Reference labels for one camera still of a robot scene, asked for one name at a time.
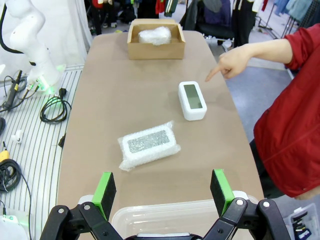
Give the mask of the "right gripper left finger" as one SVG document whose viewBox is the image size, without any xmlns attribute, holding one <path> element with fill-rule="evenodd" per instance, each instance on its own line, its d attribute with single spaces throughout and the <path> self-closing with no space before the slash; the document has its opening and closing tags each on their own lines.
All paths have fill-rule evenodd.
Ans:
<svg viewBox="0 0 320 240">
<path fill-rule="evenodd" d="M 109 222 L 116 195 L 112 172 L 104 172 L 92 200 L 69 209 L 66 205 L 54 206 L 41 233 L 42 240 L 77 240 L 90 233 L 95 240 L 121 240 L 122 237 Z"/>
</svg>

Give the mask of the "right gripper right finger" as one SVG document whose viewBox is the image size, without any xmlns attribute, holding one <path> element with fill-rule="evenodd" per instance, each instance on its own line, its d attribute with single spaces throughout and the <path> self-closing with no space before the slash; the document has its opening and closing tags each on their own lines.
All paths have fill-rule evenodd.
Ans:
<svg viewBox="0 0 320 240">
<path fill-rule="evenodd" d="M 237 230 L 248 230 L 255 240 L 289 240 L 291 237 L 277 204 L 272 199 L 257 204 L 235 197 L 222 169 L 214 169 L 210 191 L 219 215 L 205 240 L 231 240 Z"/>
</svg>

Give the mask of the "person's right hand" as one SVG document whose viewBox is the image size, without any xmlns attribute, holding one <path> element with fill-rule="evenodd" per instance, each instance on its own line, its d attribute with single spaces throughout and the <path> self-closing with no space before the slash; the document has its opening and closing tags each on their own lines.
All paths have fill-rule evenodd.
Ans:
<svg viewBox="0 0 320 240">
<path fill-rule="evenodd" d="M 217 73 L 221 73 L 225 79 L 231 79 L 242 73 L 252 55 L 249 44 L 236 47 L 219 56 L 217 65 L 209 72 L 205 82 L 209 82 Z"/>
</svg>

